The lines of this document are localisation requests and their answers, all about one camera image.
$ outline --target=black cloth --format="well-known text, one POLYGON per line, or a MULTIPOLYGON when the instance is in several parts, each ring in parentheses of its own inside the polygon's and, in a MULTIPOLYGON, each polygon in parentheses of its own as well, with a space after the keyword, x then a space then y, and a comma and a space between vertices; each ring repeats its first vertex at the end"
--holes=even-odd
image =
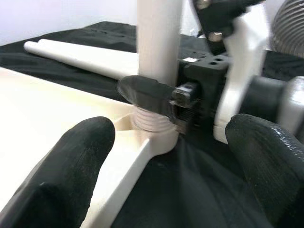
MULTIPOLYGON (((101 22, 41 38, 136 51, 135 27, 101 22)), ((126 102, 116 81, 26 53, 25 41, 0 47, 0 66, 96 95, 126 102)), ((200 57, 204 39, 181 37, 179 58, 200 57)), ((297 57, 268 52, 263 74, 288 80, 304 72, 297 57)), ((228 146, 212 136, 212 121, 180 136, 169 153, 146 166, 112 227, 114 228, 270 228, 243 170, 228 146)))

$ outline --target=white wall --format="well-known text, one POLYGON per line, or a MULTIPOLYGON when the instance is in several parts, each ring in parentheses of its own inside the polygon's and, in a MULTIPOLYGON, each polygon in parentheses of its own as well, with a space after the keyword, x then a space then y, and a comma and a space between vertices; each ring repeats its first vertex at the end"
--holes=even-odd
POLYGON ((0 45, 104 20, 108 0, 2 0, 0 45))
MULTIPOLYGON (((136 24, 137 0, 2 0, 0 45, 67 29, 77 29, 103 20, 136 24)), ((181 32, 195 35, 199 26, 184 0, 181 32)), ((284 0, 267 0, 273 19, 284 0)))

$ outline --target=black cylinder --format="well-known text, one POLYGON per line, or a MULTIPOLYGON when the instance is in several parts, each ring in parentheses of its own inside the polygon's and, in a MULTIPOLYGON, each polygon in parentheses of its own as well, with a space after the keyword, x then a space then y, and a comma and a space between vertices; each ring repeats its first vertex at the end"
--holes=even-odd
POLYGON ((239 113, 250 114, 276 123, 286 82, 256 76, 251 81, 239 113))

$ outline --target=metal bolt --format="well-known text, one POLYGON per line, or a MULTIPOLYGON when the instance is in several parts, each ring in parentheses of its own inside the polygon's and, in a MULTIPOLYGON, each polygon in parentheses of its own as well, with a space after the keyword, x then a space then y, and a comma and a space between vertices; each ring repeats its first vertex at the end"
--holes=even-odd
POLYGON ((223 39, 223 34, 221 32, 211 32, 209 33, 208 40, 211 42, 220 42, 223 39))
POLYGON ((202 10, 207 8, 210 4, 211 4, 211 0, 198 0, 196 6, 198 7, 199 10, 200 9, 202 10))

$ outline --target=white pipe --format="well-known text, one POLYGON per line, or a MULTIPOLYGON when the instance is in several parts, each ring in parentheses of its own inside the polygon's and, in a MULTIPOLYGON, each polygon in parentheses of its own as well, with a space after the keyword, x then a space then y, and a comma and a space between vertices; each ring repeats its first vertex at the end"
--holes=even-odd
POLYGON ((137 0, 139 75, 175 86, 182 0, 137 0))
POLYGON ((124 76, 138 74, 136 53, 46 39, 38 43, 28 41, 24 44, 24 49, 27 52, 117 80, 124 76))

